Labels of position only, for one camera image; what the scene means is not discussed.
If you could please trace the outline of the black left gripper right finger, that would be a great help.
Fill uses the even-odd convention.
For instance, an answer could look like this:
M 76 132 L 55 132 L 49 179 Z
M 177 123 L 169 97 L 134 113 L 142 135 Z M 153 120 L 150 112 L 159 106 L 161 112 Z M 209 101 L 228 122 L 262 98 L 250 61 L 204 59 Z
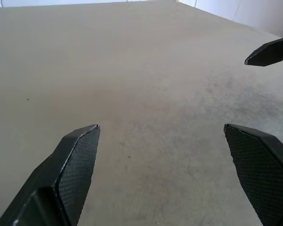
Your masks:
M 264 226 L 283 226 L 283 143 L 257 129 L 225 124 L 239 182 Z

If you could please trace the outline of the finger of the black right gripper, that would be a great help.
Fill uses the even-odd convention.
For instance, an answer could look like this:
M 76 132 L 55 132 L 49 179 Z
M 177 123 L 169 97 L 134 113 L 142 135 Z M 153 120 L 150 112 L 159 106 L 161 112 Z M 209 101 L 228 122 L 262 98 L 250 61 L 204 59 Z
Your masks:
M 245 65 L 268 66 L 283 61 L 283 38 L 263 44 L 246 59 Z

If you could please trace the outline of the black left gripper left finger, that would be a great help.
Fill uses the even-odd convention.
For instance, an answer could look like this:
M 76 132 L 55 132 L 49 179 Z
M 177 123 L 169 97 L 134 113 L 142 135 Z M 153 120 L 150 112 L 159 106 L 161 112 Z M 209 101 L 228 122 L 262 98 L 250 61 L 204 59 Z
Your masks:
M 76 226 L 91 185 L 98 124 L 65 135 L 33 170 L 0 217 L 0 226 Z

